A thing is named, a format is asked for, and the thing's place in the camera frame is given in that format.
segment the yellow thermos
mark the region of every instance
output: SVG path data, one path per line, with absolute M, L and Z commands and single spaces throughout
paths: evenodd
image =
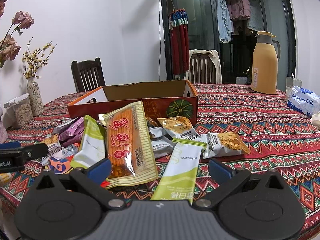
M 257 32 L 258 38 L 253 52 L 251 89 L 260 93 L 274 95 L 277 87 L 280 43 L 268 32 Z M 278 46 L 278 55 L 273 43 Z

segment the chair backrest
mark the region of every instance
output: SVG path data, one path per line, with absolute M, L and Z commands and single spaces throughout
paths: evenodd
M 73 80 L 77 92 L 85 92 L 105 86 L 100 58 L 71 63 Z
M 189 67 L 189 80 L 191 83 L 216 83 L 216 69 L 210 60 L 208 53 L 193 54 L 190 59 Z

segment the green pumpkin illustration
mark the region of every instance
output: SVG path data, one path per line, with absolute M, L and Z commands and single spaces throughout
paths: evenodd
M 193 115 L 193 106 L 189 101 L 178 99 L 170 103 L 167 108 L 167 117 L 185 116 L 191 119 Z

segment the patterned tablecloth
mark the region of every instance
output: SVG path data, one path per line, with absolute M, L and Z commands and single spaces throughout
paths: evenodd
M 220 158 L 232 168 L 244 167 L 251 172 L 277 169 L 301 202 L 306 222 L 300 239 L 320 231 L 320 131 L 306 115 L 286 107 L 285 93 L 259 94 L 245 85 L 196 84 L 199 93 L 199 133 L 237 132 L 251 150 L 250 155 Z M 67 104 L 82 93 L 66 95 L 46 105 L 45 112 L 20 130 L 9 131 L 8 141 L 22 145 L 42 141 L 53 128 L 68 119 Z M 157 160 L 159 176 L 169 157 Z M 0 188 L 3 205 L 11 212 L 28 192 L 41 164 L 31 161 L 13 181 Z M 135 187 L 114 188 L 125 199 L 150 199 L 159 180 Z M 218 185 L 209 177 L 206 161 L 201 161 L 195 185 L 195 199 Z

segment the metal bolt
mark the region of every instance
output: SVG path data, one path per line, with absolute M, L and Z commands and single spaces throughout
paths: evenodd
M 76 167 L 75 170 L 80 171 L 80 172 L 84 172 L 84 168 L 83 167 Z
M 124 205 L 124 201 L 121 199 L 111 199 L 108 202 L 108 205 L 113 208 L 120 208 Z
M 211 205 L 211 201 L 209 199 L 201 198 L 196 201 L 196 205 L 198 207 L 206 208 Z

